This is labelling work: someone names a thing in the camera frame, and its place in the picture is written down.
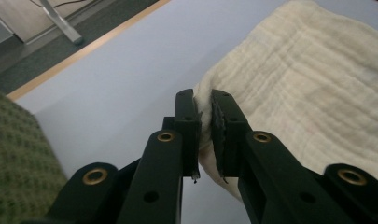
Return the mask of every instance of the gray floor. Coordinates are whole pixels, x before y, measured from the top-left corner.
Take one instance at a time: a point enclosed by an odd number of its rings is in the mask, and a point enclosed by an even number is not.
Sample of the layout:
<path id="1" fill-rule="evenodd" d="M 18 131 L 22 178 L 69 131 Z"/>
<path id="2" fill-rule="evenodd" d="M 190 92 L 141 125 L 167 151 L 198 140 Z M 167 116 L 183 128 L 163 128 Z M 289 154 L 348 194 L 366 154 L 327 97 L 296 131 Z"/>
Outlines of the gray floor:
<path id="1" fill-rule="evenodd" d="M 0 44 L 0 91 L 8 94 L 16 90 L 155 2 L 157 0 L 95 1 L 68 18 L 84 37 L 84 43 L 79 46 L 56 28 L 28 44 L 15 36 L 10 38 Z"/>

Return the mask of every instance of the green textured fabric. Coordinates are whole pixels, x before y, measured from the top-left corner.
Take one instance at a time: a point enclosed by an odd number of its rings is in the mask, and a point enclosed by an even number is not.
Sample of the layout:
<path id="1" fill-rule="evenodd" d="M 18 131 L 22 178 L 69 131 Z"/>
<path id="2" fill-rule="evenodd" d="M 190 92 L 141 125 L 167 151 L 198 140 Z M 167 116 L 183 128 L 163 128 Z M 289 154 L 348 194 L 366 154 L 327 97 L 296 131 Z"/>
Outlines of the green textured fabric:
<path id="1" fill-rule="evenodd" d="M 0 224 L 44 216 L 65 182 L 35 117 L 0 93 Z"/>

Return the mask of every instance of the screw hole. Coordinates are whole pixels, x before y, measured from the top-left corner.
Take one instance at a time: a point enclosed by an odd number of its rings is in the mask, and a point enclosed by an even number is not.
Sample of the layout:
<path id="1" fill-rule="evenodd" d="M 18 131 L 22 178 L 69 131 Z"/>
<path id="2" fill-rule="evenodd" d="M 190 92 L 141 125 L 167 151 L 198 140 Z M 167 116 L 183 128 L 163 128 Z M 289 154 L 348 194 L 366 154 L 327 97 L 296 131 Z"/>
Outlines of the screw hole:
<path id="1" fill-rule="evenodd" d="M 175 138 L 175 136 L 172 133 L 160 133 L 157 136 L 157 139 L 161 142 L 170 142 Z"/>
<path id="2" fill-rule="evenodd" d="M 149 191 L 143 196 L 143 200 L 147 203 L 154 203 L 159 199 L 159 193 L 156 191 Z"/>
<path id="3" fill-rule="evenodd" d="M 301 192 L 300 198 L 303 201 L 305 201 L 306 203 L 315 203 L 316 202 L 316 198 L 314 197 L 314 195 L 307 193 L 307 192 Z"/>
<path id="4" fill-rule="evenodd" d="M 83 176 L 83 183 L 85 185 L 96 185 L 107 178 L 107 170 L 104 168 L 95 168 L 88 171 Z"/>
<path id="5" fill-rule="evenodd" d="M 367 184 L 366 178 L 356 171 L 342 169 L 337 174 L 342 180 L 352 185 L 364 186 Z"/>
<path id="6" fill-rule="evenodd" d="M 262 143 L 268 143 L 271 141 L 271 137 L 266 133 L 255 133 L 253 135 L 253 138 L 256 141 L 262 142 Z"/>

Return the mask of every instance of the muslin cloth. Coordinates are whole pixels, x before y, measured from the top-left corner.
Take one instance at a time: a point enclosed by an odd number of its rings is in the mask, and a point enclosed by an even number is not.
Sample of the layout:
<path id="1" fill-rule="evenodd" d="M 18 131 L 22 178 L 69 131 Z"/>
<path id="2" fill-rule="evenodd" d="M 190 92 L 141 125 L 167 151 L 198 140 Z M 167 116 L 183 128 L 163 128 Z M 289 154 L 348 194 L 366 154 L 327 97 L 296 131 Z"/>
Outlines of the muslin cloth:
<path id="1" fill-rule="evenodd" d="M 196 86 L 203 112 L 200 163 L 240 199 L 237 180 L 218 175 L 210 138 L 212 89 L 230 93 L 253 130 L 276 135 L 317 173 L 332 163 L 378 178 L 378 32 L 290 1 L 260 23 Z"/>

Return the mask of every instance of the folded cloth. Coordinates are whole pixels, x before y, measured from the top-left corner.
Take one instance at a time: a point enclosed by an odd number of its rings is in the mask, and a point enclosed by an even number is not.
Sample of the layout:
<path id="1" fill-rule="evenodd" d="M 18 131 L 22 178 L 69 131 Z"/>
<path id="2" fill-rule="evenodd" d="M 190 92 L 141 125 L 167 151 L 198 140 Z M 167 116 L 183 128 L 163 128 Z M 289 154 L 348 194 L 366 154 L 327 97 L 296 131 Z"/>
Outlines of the folded cloth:
<path id="1" fill-rule="evenodd" d="M 290 1 L 260 23 L 195 88 L 203 112 L 200 163 L 218 175 L 210 138 L 212 89 L 230 93 L 253 130 L 273 133 L 317 173 L 332 163 L 378 178 L 378 32 L 312 1 Z"/>

